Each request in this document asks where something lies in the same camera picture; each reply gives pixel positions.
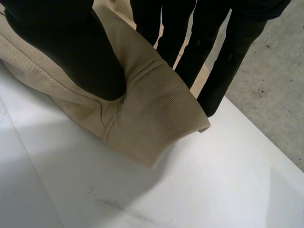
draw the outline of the smudge mark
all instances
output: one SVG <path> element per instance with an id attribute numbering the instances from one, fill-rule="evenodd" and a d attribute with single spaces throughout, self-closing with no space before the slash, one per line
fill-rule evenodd
<path id="1" fill-rule="evenodd" d="M 175 226 L 173 226 L 171 224 L 166 224 L 166 223 L 163 223 L 163 222 L 156 221 L 156 220 L 154 220 L 152 218 L 149 218 L 146 215 L 144 215 L 144 214 L 142 214 L 138 211 L 135 211 L 133 209 L 128 209 L 128 208 L 124 207 L 123 205 L 121 205 L 116 200 L 97 199 L 96 204 L 97 205 L 107 205 L 107 206 L 112 207 L 112 208 L 114 208 L 118 211 L 123 212 L 124 214 L 130 216 L 133 219 L 140 220 L 140 221 L 145 222 L 145 223 L 149 223 L 149 224 L 154 225 L 155 227 L 158 227 L 158 228 L 175 228 Z"/>

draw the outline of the black trousers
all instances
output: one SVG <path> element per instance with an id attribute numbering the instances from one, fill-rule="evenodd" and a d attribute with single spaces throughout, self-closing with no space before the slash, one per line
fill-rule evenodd
<path id="1" fill-rule="evenodd" d="M 124 72 L 92 10 L 94 0 L 0 0 L 14 31 L 82 89 L 105 100 L 126 91 Z"/>
<path id="2" fill-rule="evenodd" d="M 184 43 L 196 0 L 130 0 L 136 30 L 151 44 L 157 41 L 161 14 L 164 31 L 157 51 L 173 67 Z"/>
<path id="3" fill-rule="evenodd" d="M 188 88 L 193 85 L 212 50 L 219 27 L 230 8 L 226 38 L 198 102 L 212 116 L 238 71 L 250 45 L 262 33 L 267 20 L 279 16 L 290 0 L 198 0 L 192 35 L 176 67 Z"/>

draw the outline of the beige cloth bag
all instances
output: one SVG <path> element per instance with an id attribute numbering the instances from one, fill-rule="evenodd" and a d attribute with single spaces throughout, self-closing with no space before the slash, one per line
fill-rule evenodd
<path id="1" fill-rule="evenodd" d="M 78 87 L 0 15 L 0 58 L 22 83 L 49 95 L 76 123 L 109 147 L 153 167 L 180 138 L 209 127 L 202 108 L 156 50 L 110 9 L 94 10 L 126 77 L 127 92 L 106 101 Z"/>

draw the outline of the beige canvas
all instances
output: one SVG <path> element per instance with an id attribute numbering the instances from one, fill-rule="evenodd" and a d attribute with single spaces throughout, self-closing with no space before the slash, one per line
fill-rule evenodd
<path id="1" fill-rule="evenodd" d="M 76 123 L 111 148 L 153 167 L 180 138 L 209 127 L 202 108 L 155 49 L 110 9 L 95 5 L 127 82 L 106 101 L 78 87 L 0 15 L 0 58 L 24 84 L 49 95 Z"/>

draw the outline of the person's leg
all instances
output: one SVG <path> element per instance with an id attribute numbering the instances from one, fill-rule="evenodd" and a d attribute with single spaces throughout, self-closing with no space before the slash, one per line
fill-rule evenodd
<path id="1" fill-rule="evenodd" d="M 207 117 L 216 112 L 250 45 L 262 33 L 266 22 L 232 11 L 226 39 L 198 97 Z"/>
<path id="2" fill-rule="evenodd" d="M 176 66 L 176 73 L 191 88 L 212 50 L 230 7 L 225 0 L 198 0 L 193 14 L 189 44 Z"/>
<path id="3" fill-rule="evenodd" d="M 162 24 L 164 31 L 158 41 L 157 51 L 173 67 L 184 43 L 188 22 L 196 0 L 164 0 Z"/>
<path id="4" fill-rule="evenodd" d="M 1 0 L 13 30 L 82 89 L 105 100 L 126 91 L 124 72 L 93 0 Z"/>
<path id="5" fill-rule="evenodd" d="M 162 0 L 130 0 L 136 31 L 152 46 L 160 32 L 161 3 Z"/>

